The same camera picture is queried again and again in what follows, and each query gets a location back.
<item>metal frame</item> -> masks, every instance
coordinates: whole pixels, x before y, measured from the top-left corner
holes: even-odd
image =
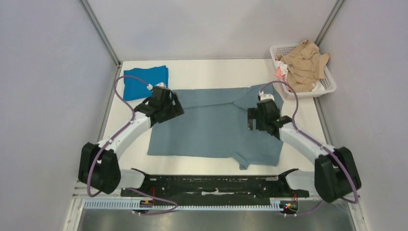
[[[348,204],[351,217],[354,222],[354,226],[356,228],[356,231],[368,231],[368,225],[366,224],[366,221],[363,217],[362,209],[361,209],[361,202],[358,204]]]
[[[115,63],[117,67],[119,67],[121,62],[117,57],[114,49],[112,48],[112,45],[109,42],[105,32],[103,31],[101,24],[99,23],[95,13],[93,12],[92,7],[90,6],[88,0],[79,0],[79,2],[84,7],[85,13],[88,15],[89,20],[91,21],[93,27],[95,28],[96,32],[99,35],[99,38],[101,38],[103,44],[105,45],[105,48],[108,50],[108,53],[111,56],[112,61]]]
[[[337,0],[331,10],[329,16],[327,17],[326,21],[323,24],[318,36],[316,37],[315,44],[320,46],[321,42],[323,41],[324,37],[326,36],[327,31],[329,30],[330,26],[332,25],[333,21],[335,20],[337,14],[339,13],[341,7],[343,6],[345,0]]]
[[[114,100],[114,94],[115,94],[114,82],[115,82],[115,79],[119,78],[121,69],[122,69],[122,64],[116,66],[115,77],[112,79],[112,82],[110,83],[110,86],[112,86],[112,88],[111,88],[111,92],[109,94],[107,105],[106,105],[106,108],[103,114],[103,121],[101,125],[101,130],[99,131],[99,134],[98,134],[98,141],[102,140],[103,134],[105,133],[106,123],[108,122],[109,112],[111,111],[112,101]]]
[[[71,199],[71,205],[69,206],[63,231],[77,231],[84,203],[83,199]]]
[[[319,98],[313,98],[315,101],[316,110],[318,112],[321,128],[323,129],[324,139],[329,145],[333,145],[333,139],[329,132],[329,125],[327,124],[326,117],[324,115],[323,107]]]

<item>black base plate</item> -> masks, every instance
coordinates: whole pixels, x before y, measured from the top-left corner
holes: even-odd
[[[192,176],[148,175],[140,191],[159,198],[175,201],[178,205],[269,205],[271,197],[309,197],[308,191],[291,190],[279,176]],[[230,193],[214,195],[207,193]],[[140,196],[123,190],[123,197]],[[155,201],[155,205],[168,205]]]

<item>white cable tray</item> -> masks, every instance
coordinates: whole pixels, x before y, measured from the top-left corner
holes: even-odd
[[[153,207],[140,206],[138,199],[87,199],[84,203],[84,209],[129,209],[129,210],[166,210],[173,206],[159,205]],[[283,211],[279,208],[281,202],[270,200],[270,205],[222,205],[222,206],[178,206],[175,210],[199,210],[199,211]]]

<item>plastic laundry basket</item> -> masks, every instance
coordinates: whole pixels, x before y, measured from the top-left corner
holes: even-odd
[[[278,54],[286,55],[289,54],[293,49],[295,49],[298,44],[285,44],[285,45],[276,45],[270,47],[270,55],[272,56],[273,65],[275,70],[278,68],[278,63],[276,61],[276,56]],[[337,86],[334,82],[332,75],[330,74],[329,69],[327,66],[324,67],[324,76],[325,78],[320,80],[320,83],[324,86],[324,90],[318,91],[311,91],[311,92],[299,92],[297,93],[298,98],[312,98],[312,97],[319,97],[329,92],[333,92],[336,90]],[[285,99],[294,100],[294,94],[289,92],[286,87],[283,87],[283,94]]]

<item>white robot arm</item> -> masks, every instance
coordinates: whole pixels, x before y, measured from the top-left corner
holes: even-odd
[[[281,116],[273,96],[270,94],[259,94],[257,108],[248,109],[248,129],[253,129],[253,120],[256,121],[256,129],[266,131],[277,139],[288,143],[297,151],[303,154],[314,166],[314,187],[319,196],[326,202],[332,202],[351,193],[352,187],[347,179],[350,176],[356,189],[361,187],[360,177],[357,172],[353,156],[345,147],[336,149],[335,147],[318,142],[316,139],[301,131],[292,119],[288,116]],[[339,168],[339,164],[334,160],[332,153],[345,167],[346,173]],[[295,177],[297,169],[291,169],[281,175],[286,178]]]
[[[91,187],[106,194],[116,188],[139,188],[144,180],[143,173],[135,170],[119,169],[118,159],[125,150],[141,134],[154,124],[173,119],[184,113],[176,93],[157,85],[152,90],[152,96],[134,108],[135,116],[130,119],[129,126],[119,129],[113,136],[96,144],[87,143],[82,148],[78,179],[87,183],[91,174]],[[102,150],[97,164],[91,171],[91,164],[96,154]]]

